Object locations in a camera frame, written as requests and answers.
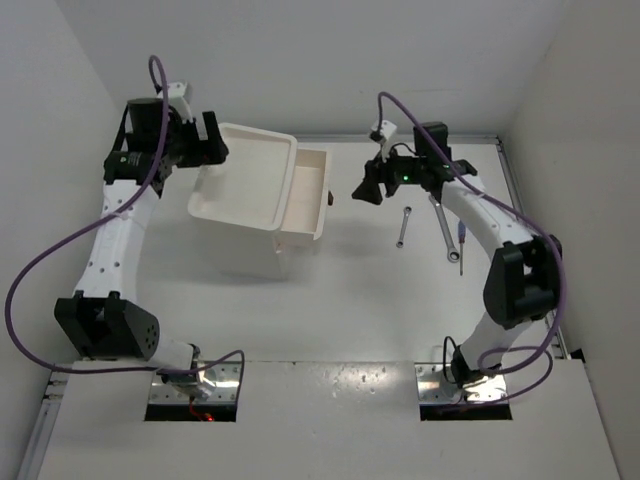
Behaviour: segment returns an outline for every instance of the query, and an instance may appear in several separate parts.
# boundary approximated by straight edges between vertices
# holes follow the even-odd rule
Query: white table surface
[[[351,199],[375,144],[304,146],[332,151],[335,204],[327,209],[317,253],[294,259],[288,281],[211,268],[207,239],[198,236],[186,209],[197,171],[178,170],[147,231],[139,304],[165,332],[196,343],[211,358],[242,348],[252,360],[431,361],[445,335],[462,342],[484,311],[490,265],[473,235],[461,278],[458,265],[446,260],[435,212],[420,187],[401,187],[381,206]],[[453,153],[472,162],[492,195],[509,201],[495,145],[455,145]],[[405,247],[398,249],[406,205],[413,212]],[[449,214],[454,238],[456,222]]]
[[[557,362],[543,386],[512,402],[512,421],[420,421],[411,361],[435,360],[444,335],[462,341],[471,332],[489,261],[468,238],[460,278],[427,194],[403,188],[380,207],[355,202],[375,146],[329,147],[336,202],[324,242],[287,282],[207,267],[206,239],[195,237],[185,207],[194,172],[170,179],[148,231],[142,306],[209,358],[244,348],[252,360],[238,421],[143,422],[149,373],[72,376],[40,480],[618,478],[579,361]],[[494,145],[454,154],[508,200]],[[398,250],[405,205],[414,211]],[[518,343],[543,335],[540,324]],[[341,363],[354,361],[369,363]],[[543,370],[539,361],[509,376],[509,390]]]

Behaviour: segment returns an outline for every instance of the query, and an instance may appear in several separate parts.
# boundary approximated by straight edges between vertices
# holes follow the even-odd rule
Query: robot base
[[[213,422],[236,421],[236,396],[240,380],[240,362],[221,363],[207,371],[207,377],[215,379],[210,382],[212,395],[207,399],[195,399],[192,408],[189,396],[179,392],[171,384],[165,384],[160,375],[154,375],[149,389],[149,399],[145,421],[148,422],[199,422],[201,418],[194,415],[209,414]]]
[[[506,397],[507,386],[502,375],[483,377],[460,389],[445,380],[442,364],[416,363],[415,369],[421,420],[512,419],[508,401],[480,405]]]

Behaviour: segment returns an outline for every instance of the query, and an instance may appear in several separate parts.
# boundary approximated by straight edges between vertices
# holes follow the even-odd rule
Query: wrench
[[[400,229],[400,238],[396,242],[396,247],[404,247],[404,233],[407,231],[407,223],[409,222],[409,215],[411,214],[411,207],[404,207],[404,218],[402,219],[402,228]]]
[[[453,238],[451,238],[451,231],[449,230],[449,224],[447,223],[447,217],[444,215],[444,209],[442,205],[433,195],[429,195],[429,201],[433,205],[438,217],[438,223],[440,224],[440,230],[442,230],[442,236],[444,237],[444,243],[447,245],[447,260],[451,263],[458,263],[460,261],[460,252],[453,244]]]

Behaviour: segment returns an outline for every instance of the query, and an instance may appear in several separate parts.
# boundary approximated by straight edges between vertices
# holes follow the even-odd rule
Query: rectangular opening
[[[420,405],[420,420],[448,421],[448,420],[513,420],[509,405],[488,405],[480,407],[469,404],[446,407],[444,405]]]
[[[450,383],[442,374],[442,364],[415,365],[421,421],[513,420],[504,377],[496,375],[464,385]],[[496,402],[483,405],[483,402]]]
[[[145,422],[235,422],[234,406],[220,405],[147,405]]]

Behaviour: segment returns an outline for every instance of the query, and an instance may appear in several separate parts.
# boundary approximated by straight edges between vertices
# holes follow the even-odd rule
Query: screwdriver
[[[467,236],[467,227],[462,220],[458,220],[458,243],[460,244],[460,276],[462,276],[462,260],[464,258],[464,240]]]

